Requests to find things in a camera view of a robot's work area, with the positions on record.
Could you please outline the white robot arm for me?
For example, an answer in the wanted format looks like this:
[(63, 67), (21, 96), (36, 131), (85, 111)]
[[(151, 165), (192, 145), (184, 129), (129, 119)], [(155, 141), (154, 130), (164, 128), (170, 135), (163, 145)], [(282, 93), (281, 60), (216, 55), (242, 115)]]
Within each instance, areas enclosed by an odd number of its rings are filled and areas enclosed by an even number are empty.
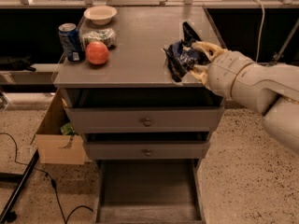
[(263, 66), (239, 51), (196, 41), (208, 65), (191, 74), (213, 93), (263, 116), (264, 129), (285, 147), (299, 152), (299, 67), (279, 63)]

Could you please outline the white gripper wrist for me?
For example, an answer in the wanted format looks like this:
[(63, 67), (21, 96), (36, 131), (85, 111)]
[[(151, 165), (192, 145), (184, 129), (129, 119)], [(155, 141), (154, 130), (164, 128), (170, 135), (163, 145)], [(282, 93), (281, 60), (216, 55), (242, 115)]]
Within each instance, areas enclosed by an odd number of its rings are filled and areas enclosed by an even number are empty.
[(190, 71), (207, 89), (210, 87), (212, 92), (224, 98), (253, 98), (252, 88), (239, 82), (242, 70), (254, 64), (251, 58), (206, 41), (195, 41), (192, 48), (204, 52), (212, 62), (209, 67), (196, 64)]

